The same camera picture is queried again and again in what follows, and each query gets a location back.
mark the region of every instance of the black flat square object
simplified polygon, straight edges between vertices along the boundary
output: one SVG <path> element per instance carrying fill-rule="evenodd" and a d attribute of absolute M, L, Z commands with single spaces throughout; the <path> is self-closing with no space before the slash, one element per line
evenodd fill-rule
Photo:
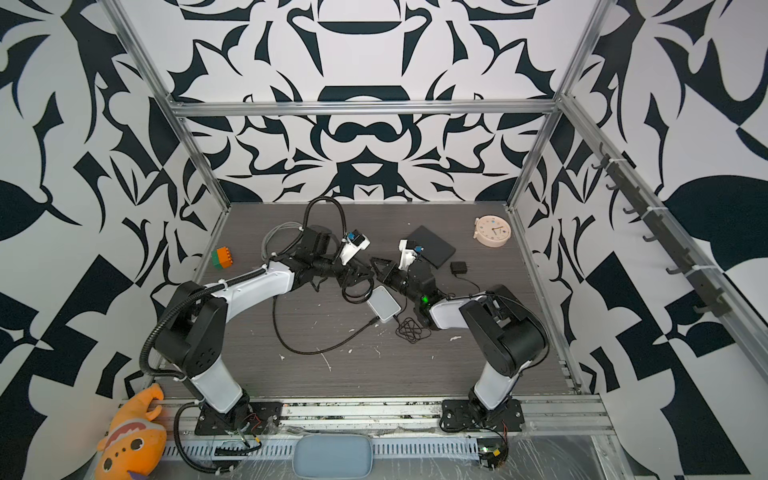
<path fill-rule="evenodd" d="M 435 235 L 425 226 L 420 226 L 406 237 L 407 240 L 414 240 L 416 245 L 424 247 L 422 257 L 430 262 L 435 268 L 440 268 L 442 264 L 448 261 L 456 249 L 442 238 Z"/>

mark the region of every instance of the plush toy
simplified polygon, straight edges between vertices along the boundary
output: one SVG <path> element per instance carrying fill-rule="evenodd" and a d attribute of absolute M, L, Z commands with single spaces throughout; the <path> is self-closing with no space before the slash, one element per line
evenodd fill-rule
<path fill-rule="evenodd" d="M 96 468 L 96 480 L 145 480 L 165 450 L 165 428 L 153 423 L 160 415 L 158 405 L 147 411 L 153 399 L 162 400 L 155 383 L 128 400 L 109 424 L 109 435 L 98 443 L 104 452 Z"/>

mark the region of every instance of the clock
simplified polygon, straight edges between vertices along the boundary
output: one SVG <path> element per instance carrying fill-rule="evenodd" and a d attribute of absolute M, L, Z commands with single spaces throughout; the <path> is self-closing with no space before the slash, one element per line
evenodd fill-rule
<path fill-rule="evenodd" d="M 506 220 L 495 215 L 486 215 L 475 218 L 475 235 L 472 238 L 477 239 L 486 247 L 498 248 L 507 243 L 511 236 L 511 228 Z"/>

